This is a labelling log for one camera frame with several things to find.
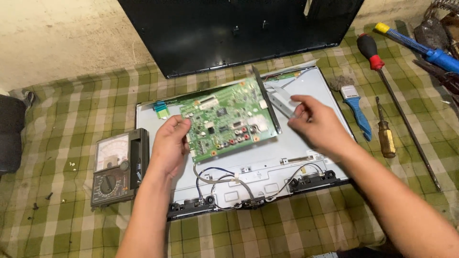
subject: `concrete wall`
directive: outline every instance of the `concrete wall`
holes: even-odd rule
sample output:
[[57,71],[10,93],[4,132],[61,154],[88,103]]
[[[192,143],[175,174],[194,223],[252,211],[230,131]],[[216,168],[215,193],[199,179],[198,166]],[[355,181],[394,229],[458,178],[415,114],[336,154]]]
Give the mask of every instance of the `concrete wall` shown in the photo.
[[[355,24],[412,20],[430,0],[366,0]],[[117,0],[1,0],[0,88],[153,61]]]

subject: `forearm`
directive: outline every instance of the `forearm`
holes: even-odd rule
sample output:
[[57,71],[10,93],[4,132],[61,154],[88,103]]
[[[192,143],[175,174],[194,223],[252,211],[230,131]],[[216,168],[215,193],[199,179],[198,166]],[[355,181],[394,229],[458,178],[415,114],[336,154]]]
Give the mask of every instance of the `forearm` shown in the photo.
[[341,163],[374,209],[379,222],[408,257],[454,257],[457,231],[397,176],[358,145],[341,155]]
[[135,198],[117,257],[163,257],[171,178],[149,168]]

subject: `tv main board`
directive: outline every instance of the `tv main board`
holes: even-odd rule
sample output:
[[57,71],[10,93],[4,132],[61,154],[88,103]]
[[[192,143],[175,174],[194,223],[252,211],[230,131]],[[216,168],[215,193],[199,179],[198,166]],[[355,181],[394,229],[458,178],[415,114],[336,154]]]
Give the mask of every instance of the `tv main board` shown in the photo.
[[193,162],[281,133],[259,76],[197,99],[180,113],[191,120],[187,141]]

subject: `green plaid cloth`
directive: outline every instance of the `green plaid cloth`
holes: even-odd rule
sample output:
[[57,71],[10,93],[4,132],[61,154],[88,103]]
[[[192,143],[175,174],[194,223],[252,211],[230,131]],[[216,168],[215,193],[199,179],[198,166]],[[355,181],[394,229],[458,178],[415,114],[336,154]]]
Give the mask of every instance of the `green plaid cloth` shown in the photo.
[[[406,31],[401,22],[396,25]],[[261,73],[320,58],[328,81],[354,79],[362,111],[373,128],[366,142],[349,107],[334,93],[359,144],[390,168],[454,226],[459,214],[459,122],[442,100],[444,88],[411,60],[408,49],[372,33],[350,29],[339,47],[256,64]],[[444,190],[437,193],[406,127],[376,72],[356,46],[370,33],[395,91]],[[132,130],[137,103],[207,89],[243,78],[247,66],[166,80],[155,64],[30,86],[39,100],[22,132],[21,168],[0,181],[0,248],[12,257],[113,257],[132,203],[92,210],[95,143]],[[395,137],[397,156],[384,159],[377,138],[378,95]],[[45,200],[50,192],[54,195]],[[33,203],[39,209],[33,210]],[[351,185],[314,191],[258,210],[205,214],[168,224],[169,257],[307,257],[385,241],[384,233]]]

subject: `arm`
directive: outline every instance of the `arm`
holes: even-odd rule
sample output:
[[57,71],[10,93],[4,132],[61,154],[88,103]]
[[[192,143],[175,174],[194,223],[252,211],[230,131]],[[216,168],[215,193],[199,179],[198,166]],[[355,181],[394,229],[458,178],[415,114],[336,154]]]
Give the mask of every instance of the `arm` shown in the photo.
[[164,257],[171,184],[183,168],[189,150],[184,139],[189,129],[188,119],[172,116],[157,131],[150,164],[135,198],[117,258]]
[[459,235],[436,210],[361,148],[334,111],[310,96],[289,121],[319,151],[341,163],[365,193],[382,228],[406,257],[457,257]]

